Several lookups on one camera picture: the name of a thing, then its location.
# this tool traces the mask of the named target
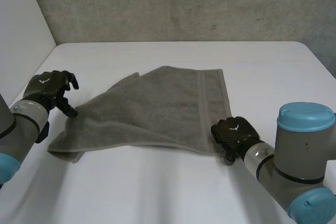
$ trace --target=robotic hand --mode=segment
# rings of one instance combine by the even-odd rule
[[[247,170],[298,224],[326,224],[336,197],[324,187],[327,160],[335,159],[335,116],[316,103],[280,108],[275,149],[244,118],[220,120],[212,135],[226,151],[225,163],[241,157]]]
[[[57,107],[74,118],[77,111],[64,97],[65,91],[79,89],[73,73],[44,72],[32,77],[23,99],[9,109],[0,95],[0,184],[19,170],[34,143],[42,142],[49,132],[49,112]]]
[[[220,120],[211,127],[211,133],[226,152],[226,165],[232,165],[236,158],[244,157],[252,145],[262,142],[253,126],[240,116]]]

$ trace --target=towel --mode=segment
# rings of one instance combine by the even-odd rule
[[[78,106],[48,152],[76,163],[84,152],[159,145],[225,155],[211,126],[231,116],[222,69],[160,67],[134,73]]]

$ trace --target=table surface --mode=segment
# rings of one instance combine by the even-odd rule
[[[232,114],[248,119],[273,146],[283,104],[311,101],[336,111],[336,79],[298,42],[63,44],[37,73],[75,73],[80,89],[67,97],[77,106],[131,73],[163,65],[222,68]],[[227,167],[218,157],[148,146],[87,152],[77,164],[61,161],[46,148],[65,120],[51,111],[49,137],[0,190],[0,223],[294,223],[242,161]],[[325,183],[336,191],[335,181],[331,161]]]

